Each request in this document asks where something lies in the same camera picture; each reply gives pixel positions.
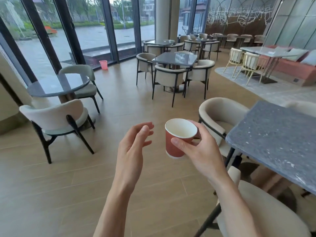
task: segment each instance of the person's right hand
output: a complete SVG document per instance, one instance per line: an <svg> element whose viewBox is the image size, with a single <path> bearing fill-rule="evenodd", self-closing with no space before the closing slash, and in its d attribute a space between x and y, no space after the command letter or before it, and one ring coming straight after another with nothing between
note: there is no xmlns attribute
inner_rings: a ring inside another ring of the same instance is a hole
<svg viewBox="0 0 316 237"><path fill-rule="evenodd" d="M205 175L213 186L220 184L229 176L218 145L205 126L191 122L198 128L196 136L201 139L200 143L189 144L176 137L172 138L171 142L192 160L197 170Z"/></svg>

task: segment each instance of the cup base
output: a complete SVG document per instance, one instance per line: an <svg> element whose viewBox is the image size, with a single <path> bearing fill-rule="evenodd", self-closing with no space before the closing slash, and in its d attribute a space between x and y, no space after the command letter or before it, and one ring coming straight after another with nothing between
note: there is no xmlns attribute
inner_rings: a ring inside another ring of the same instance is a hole
<svg viewBox="0 0 316 237"><path fill-rule="evenodd" d="M181 157L175 157L175 156L169 155L167 151L166 151L166 154L167 154L170 158L172 158L172 159L182 159L182 158L183 158L183 156L181 156Z"/></svg>

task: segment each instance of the mural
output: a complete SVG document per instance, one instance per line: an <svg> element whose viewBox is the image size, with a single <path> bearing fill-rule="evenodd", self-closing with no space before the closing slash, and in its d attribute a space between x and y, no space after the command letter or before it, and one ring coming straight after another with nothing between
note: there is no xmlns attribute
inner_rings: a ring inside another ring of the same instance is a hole
<svg viewBox="0 0 316 237"><path fill-rule="evenodd" d="M211 0L205 33L262 35L276 0Z"/></svg>

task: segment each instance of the round table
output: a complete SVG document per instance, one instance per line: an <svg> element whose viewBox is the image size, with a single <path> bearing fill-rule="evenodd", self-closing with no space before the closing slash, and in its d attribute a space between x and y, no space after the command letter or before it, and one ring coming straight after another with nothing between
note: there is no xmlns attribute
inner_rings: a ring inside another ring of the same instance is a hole
<svg viewBox="0 0 316 237"><path fill-rule="evenodd" d="M35 97L58 96L61 103L76 99L75 91L84 88L90 79L83 74L69 73L52 75L28 86L27 91Z"/></svg>

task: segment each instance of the gray-green chair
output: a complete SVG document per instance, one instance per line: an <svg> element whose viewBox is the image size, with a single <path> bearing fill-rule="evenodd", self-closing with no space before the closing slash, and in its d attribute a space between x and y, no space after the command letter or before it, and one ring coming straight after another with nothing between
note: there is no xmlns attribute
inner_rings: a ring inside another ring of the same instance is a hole
<svg viewBox="0 0 316 237"><path fill-rule="evenodd" d="M66 74L66 73L84 74L87 77L89 77L92 84L89 83L84 88L78 91L75 91L75 95L78 99L88 98L88 97L92 98L94 101L95 107L97 108L98 113L100 113L97 101L95 99L95 95L98 93L102 100L103 100L103 97L95 84L95 76L94 76L92 67L88 65L73 65L73 66L64 67L59 71L59 74Z"/></svg>

